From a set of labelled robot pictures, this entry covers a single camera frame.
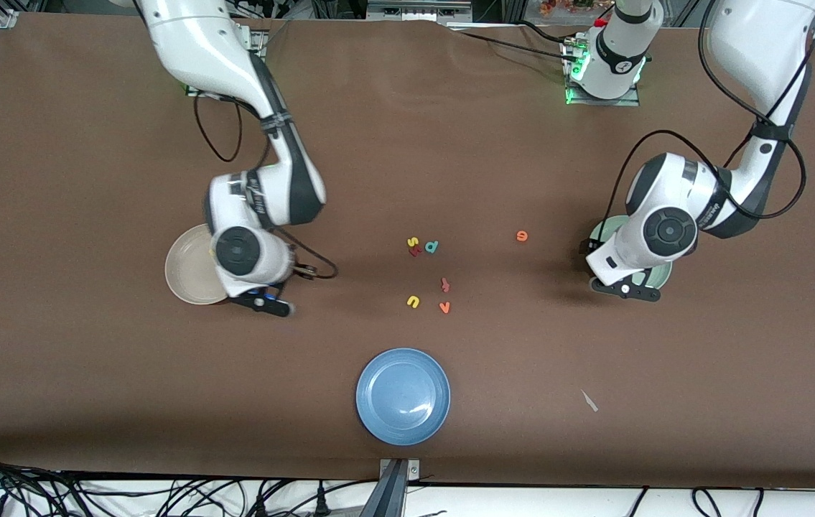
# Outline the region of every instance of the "brown tabletop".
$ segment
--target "brown tabletop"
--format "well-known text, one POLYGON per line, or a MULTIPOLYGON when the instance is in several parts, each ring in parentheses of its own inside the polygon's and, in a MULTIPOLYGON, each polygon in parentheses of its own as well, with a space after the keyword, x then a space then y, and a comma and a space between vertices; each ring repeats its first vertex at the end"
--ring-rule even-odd
MULTIPOLYGON (((363 478, 411 456, 436 481, 815 487, 815 55, 796 209, 702 236, 658 304, 593 294, 577 255, 641 135, 684 132, 715 161, 745 135, 695 38, 664 30, 643 105, 598 108, 565 105, 553 59, 432 23, 291 23, 267 62, 328 191, 292 230, 341 275, 295 279, 280 320, 164 281, 211 177, 255 163, 256 122, 221 163, 140 20, 23 14, 0 32, 0 458, 363 478), (410 236, 439 249, 413 258, 410 236), (410 448, 355 412, 363 366, 395 347, 431 353, 452 388, 410 448)), ((230 149, 233 108, 200 111, 230 149)), ((625 184, 663 151, 688 152, 651 140, 625 184)), ((785 159, 771 209, 797 179, 785 159)))

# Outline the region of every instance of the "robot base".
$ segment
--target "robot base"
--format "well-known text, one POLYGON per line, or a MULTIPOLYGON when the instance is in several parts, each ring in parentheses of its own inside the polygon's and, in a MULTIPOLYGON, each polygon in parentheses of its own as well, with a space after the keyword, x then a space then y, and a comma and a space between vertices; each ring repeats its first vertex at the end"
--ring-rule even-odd
MULTIPOLYGON (((585 33, 580 32, 574 38, 567 38, 564 43, 561 43, 561 54, 574 56, 579 59, 582 56, 582 51, 587 44, 585 33)), ((632 85, 628 92, 620 98, 605 99, 596 98, 587 93, 582 86, 574 81, 572 73, 574 68, 579 66, 575 61, 564 61, 564 85, 566 86, 566 101, 567 104, 588 104, 591 106, 626 106, 637 107, 640 105, 640 97, 637 94, 637 86, 632 85)))

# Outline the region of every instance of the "beige plate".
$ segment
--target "beige plate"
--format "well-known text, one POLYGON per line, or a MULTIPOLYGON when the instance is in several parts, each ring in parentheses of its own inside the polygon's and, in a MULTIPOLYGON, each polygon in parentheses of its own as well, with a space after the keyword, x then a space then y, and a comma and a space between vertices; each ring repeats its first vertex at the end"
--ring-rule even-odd
POLYGON ((188 304, 208 305, 228 295, 216 276, 216 263, 210 255, 210 230, 194 226, 171 245, 164 260, 164 279, 174 296, 188 304))

